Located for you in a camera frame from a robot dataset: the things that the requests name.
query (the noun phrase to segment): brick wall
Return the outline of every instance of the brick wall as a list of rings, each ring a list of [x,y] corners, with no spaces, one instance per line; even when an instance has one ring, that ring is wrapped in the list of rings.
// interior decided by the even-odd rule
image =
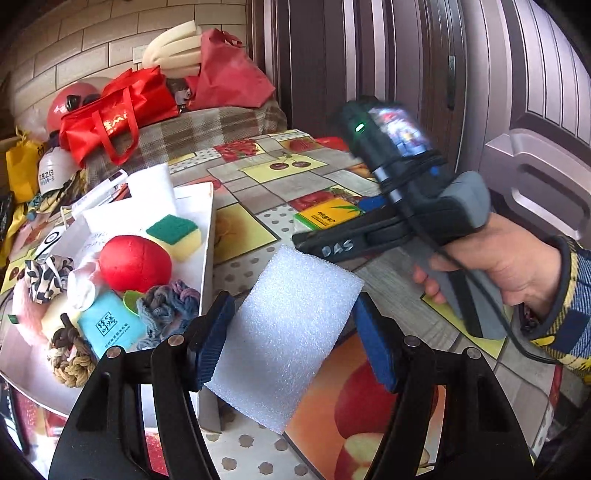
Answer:
[[[12,72],[17,119],[33,106],[45,116],[65,86],[87,77],[114,78],[133,62],[133,49],[167,28],[195,19],[246,43],[246,0],[68,0],[34,21],[0,65]]]

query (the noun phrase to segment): foam strip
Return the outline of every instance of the foam strip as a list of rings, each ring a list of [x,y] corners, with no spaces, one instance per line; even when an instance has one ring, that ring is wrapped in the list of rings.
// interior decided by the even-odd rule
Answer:
[[[281,247],[232,320],[207,387],[282,433],[362,287],[337,265]]]

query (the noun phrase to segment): human hand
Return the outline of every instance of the human hand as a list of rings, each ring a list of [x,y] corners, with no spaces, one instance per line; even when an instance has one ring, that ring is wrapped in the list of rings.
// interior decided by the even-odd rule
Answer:
[[[549,312],[558,289],[560,253],[524,228],[491,213],[482,230],[444,248],[471,270],[484,270],[501,289],[505,304],[525,303],[539,316]],[[457,270],[439,255],[430,259],[429,266],[437,271]],[[424,285],[433,301],[445,303],[439,284],[417,265],[413,279]]]

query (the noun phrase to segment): yellow sponge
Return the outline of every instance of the yellow sponge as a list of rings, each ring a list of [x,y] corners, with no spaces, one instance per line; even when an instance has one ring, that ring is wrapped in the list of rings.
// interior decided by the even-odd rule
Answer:
[[[146,230],[148,238],[178,262],[186,261],[201,246],[201,231],[191,220],[167,215]]]

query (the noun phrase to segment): red tote bag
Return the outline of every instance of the red tote bag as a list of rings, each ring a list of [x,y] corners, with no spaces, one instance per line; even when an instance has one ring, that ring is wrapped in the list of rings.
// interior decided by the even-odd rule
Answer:
[[[201,73],[186,78],[190,110],[259,108],[273,95],[275,87],[241,46],[237,37],[215,28],[201,36]]]
[[[129,69],[108,83],[102,97],[61,120],[60,146],[82,165],[84,158],[102,145],[115,165],[125,163],[139,143],[139,129],[178,115],[160,67],[134,72]],[[132,142],[118,154],[111,138],[125,131]]]

